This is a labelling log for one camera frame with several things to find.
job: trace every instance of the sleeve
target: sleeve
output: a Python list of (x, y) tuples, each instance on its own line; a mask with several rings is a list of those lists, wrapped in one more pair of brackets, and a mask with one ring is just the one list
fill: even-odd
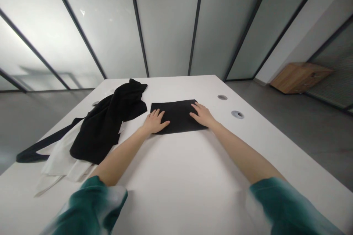
[(250, 187), (272, 224), (271, 234), (344, 235), (288, 182), (263, 179)]
[(124, 187), (107, 187), (98, 176), (91, 177), (41, 234), (110, 234), (127, 197)]

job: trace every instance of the forearm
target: forearm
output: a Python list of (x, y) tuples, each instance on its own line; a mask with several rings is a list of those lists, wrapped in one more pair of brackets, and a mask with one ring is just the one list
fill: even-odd
[(271, 177), (279, 177), (285, 180), (283, 175), (268, 160), (222, 124), (214, 122), (210, 129), (251, 184)]
[(142, 127), (119, 147), (113, 150), (92, 172), (90, 177), (99, 176), (107, 186), (117, 184), (149, 133)]

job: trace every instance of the black cloth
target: black cloth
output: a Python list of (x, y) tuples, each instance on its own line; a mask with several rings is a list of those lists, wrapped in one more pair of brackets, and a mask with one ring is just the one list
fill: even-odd
[(16, 156), (16, 162), (19, 163), (34, 163), (46, 161), (49, 158), (49, 155), (41, 155), (36, 153), (37, 151), (49, 146), (50, 144), (60, 140), (66, 133), (68, 133), (77, 123), (79, 123), (83, 118), (75, 118), (73, 122), (67, 127), (55, 132), (54, 134), (38, 141), (33, 144), (31, 147), (20, 152)]
[(162, 123), (170, 121), (170, 124), (156, 134), (170, 134), (186, 131), (195, 131), (207, 129), (207, 127), (199, 124), (190, 116), (190, 112), (197, 114), (196, 110), (191, 106), (196, 100), (184, 100), (169, 103), (152, 103), (151, 112), (160, 109), (165, 111)]
[(85, 117), (70, 149), (71, 156), (100, 164), (112, 146), (118, 143), (121, 123), (147, 111), (146, 104), (141, 100), (146, 88), (146, 84), (130, 79), (113, 95), (100, 101)]

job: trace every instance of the wooden cabinet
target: wooden cabinet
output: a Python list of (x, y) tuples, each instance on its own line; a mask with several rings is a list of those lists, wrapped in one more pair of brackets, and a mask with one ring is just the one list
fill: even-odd
[(270, 85), (285, 94), (301, 94), (332, 72), (333, 70), (316, 64), (290, 63)]

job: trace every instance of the glass wall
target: glass wall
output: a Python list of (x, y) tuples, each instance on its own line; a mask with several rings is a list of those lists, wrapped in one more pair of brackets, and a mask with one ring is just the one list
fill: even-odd
[(0, 0), (0, 7), (70, 88), (103, 81), (62, 0)]
[(223, 79), (257, 0), (201, 0), (191, 75)]
[(68, 0), (107, 78), (147, 77), (132, 0)]
[(227, 80), (253, 78), (302, 0), (262, 0)]
[(188, 74), (197, 0), (137, 0), (150, 77)]
[(335, 70), (333, 74), (307, 91), (339, 108), (353, 103), (353, 19), (332, 42), (316, 54), (311, 63)]
[(26, 90), (66, 89), (1, 18), (0, 56), (1, 69)]
[(4, 77), (0, 76), (0, 91), (18, 90), (17, 87), (9, 83)]

